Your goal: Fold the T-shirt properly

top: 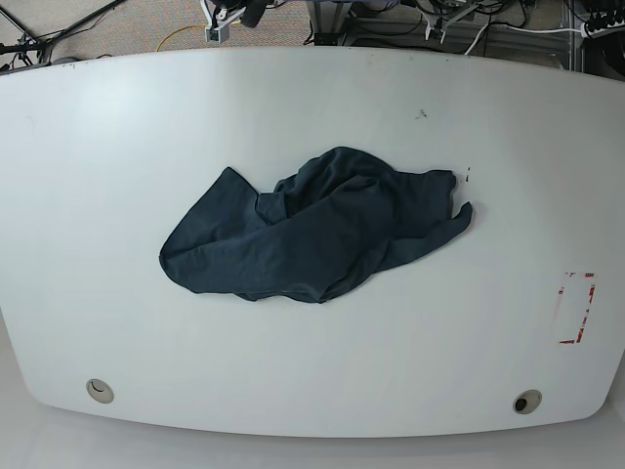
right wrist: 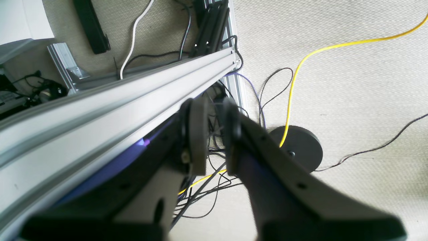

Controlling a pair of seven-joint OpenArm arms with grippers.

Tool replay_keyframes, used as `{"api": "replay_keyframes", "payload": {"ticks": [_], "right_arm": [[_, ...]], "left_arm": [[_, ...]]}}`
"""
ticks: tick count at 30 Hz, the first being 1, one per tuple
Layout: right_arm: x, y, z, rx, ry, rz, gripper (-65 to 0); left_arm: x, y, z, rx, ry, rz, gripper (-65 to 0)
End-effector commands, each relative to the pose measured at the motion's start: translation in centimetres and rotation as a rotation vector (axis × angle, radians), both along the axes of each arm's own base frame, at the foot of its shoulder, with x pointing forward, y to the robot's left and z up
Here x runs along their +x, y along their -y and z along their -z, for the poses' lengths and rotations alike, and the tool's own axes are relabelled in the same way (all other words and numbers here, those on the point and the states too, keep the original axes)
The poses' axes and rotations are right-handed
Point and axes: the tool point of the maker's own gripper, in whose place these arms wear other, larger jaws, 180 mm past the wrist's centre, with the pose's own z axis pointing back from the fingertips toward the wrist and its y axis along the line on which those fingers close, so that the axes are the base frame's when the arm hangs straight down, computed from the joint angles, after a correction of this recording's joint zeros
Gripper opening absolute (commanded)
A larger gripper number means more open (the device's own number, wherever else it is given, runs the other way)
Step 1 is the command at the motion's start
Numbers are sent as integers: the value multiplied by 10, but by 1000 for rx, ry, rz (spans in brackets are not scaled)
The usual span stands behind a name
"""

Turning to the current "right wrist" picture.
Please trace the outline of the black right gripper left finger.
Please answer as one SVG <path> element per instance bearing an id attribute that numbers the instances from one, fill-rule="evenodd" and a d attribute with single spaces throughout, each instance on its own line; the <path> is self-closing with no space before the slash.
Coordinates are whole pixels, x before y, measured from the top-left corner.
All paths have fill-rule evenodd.
<path id="1" fill-rule="evenodd" d="M 26 241 L 163 241 L 179 192 L 205 174 L 208 107 L 188 99 L 149 137 L 116 156 L 53 207 L 32 215 Z"/>

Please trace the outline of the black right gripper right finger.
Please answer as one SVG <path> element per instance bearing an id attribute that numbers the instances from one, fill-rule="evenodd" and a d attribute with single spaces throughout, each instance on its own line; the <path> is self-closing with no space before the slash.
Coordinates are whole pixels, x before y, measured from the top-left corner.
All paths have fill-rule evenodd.
<path id="1" fill-rule="evenodd" d="M 223 100 L 228 174 L 248 191 L 259 241 L 405 241 L 396 216 L 319 181 L 283 153 L 267 131 Z"/>

